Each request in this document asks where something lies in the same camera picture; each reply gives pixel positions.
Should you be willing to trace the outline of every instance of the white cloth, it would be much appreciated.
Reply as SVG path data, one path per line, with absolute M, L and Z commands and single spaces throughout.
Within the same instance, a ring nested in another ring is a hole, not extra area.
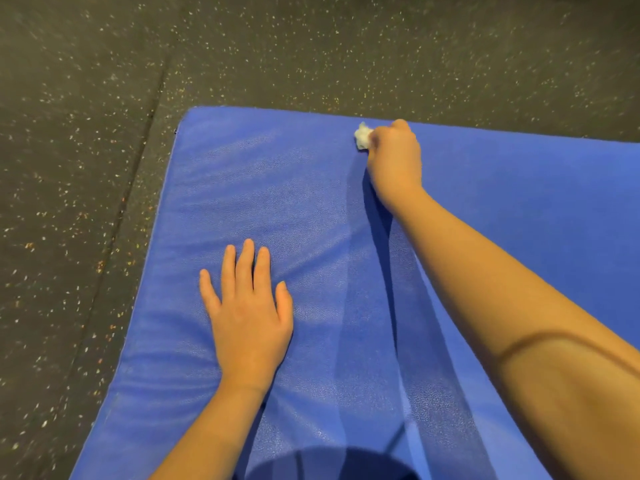
M 366 124 L 360 123 L 359 128 L 353 135 L 356 138 L 356 146 L 359 150 L 366 150 L 369 147 L 369 135 L 373 130 Z

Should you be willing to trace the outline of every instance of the bare skin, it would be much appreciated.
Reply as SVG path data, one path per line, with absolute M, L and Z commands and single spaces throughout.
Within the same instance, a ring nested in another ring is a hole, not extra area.
M 380 201 L 527 439 L 556 478 L 628 480 L 640 471 L 640 353 L 423 190 L 420 145 L 397 120 L 371 135 Z M 222 301 L 209 274 L 220 387 L 151 478 L 229 479 L 293 330 L 284 283 L 271 296 L 268 250 L 229 247 Z

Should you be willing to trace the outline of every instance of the person's left arm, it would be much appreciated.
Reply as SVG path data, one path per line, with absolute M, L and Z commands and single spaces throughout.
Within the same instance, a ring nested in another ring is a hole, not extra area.
M 271 293 L 269 251 L 250 239 L 236 265 L 228 246 L 222 263 L 222 301 L 206 270 L 200 293 L 211 317 L 222 370 L 212 400 L 167 455 L 150 480 L 227 480 L 260 409 L 293 332 L 293 300 L 284 282 Z

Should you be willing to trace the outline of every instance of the forearm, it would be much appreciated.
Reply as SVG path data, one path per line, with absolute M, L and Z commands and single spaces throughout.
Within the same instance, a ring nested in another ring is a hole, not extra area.
M 485 369 L 560 462 L 579 478 L 603 478 L 594 463 L 604 448 L 608 464 L 640 467 L 628 443 L 640 441 L 638 351 L 423 190 L 392 211 Z M 591 441 L 590 459 L 576 436 Z
M 227 480 L 264 393 L 223 379 L 212 400 L 150 480 Z

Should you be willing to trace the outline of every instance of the hand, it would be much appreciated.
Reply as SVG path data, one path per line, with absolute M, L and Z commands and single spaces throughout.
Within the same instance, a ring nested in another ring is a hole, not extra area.
M 370 135 L 367 168 L 378 198 L 395 213 L 407 193 L 422 188 L 420 144 L 405 120 L 380 126 Z
M 200 272 L 200 294 L 211 318 L 222 379 L 240 387 L 267 392 L 284 359 L 293 332 L 293 300 L 284 282 L 271 294 L 269 250 L 261 248 L 252 265 L 251 239 L 236 265 L 236 249 L 229 245 L 222 261 L 222 302 L 207 270 Z

